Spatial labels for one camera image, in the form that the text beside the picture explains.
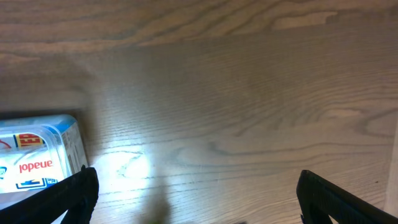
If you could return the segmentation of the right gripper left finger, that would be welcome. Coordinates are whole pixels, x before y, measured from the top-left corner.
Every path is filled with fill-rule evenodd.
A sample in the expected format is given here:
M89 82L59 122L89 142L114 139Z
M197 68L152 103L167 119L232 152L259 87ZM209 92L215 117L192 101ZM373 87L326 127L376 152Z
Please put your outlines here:
M14 205L1 210L1 223L89 224L98 201L99 181L95 168L81 171Z

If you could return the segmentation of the white Panadol box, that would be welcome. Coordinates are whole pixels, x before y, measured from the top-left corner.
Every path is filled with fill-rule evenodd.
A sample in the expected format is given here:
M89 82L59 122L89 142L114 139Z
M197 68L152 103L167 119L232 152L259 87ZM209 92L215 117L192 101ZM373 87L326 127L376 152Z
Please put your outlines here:
M1 193L45 189L65 178L46 153L1 155Z

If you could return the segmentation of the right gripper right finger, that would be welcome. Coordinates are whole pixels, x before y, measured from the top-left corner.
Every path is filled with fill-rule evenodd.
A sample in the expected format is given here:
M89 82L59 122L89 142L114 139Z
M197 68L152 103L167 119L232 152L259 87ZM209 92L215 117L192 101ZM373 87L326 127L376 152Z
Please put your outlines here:
M394 217L310 170L301 171L296 194L304 224L397 223Z

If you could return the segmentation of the clear plastic container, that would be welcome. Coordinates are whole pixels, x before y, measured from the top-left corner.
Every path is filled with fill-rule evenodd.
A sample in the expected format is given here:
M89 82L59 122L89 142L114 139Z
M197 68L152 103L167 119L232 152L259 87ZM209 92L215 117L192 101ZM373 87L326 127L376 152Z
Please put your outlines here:
M1 133L5 131L33 132L41 135L56 149L65 178L87 166L86 154L77 120L67 114L1 121ZM1 208L13 205L43 189L24 192L1 193Z

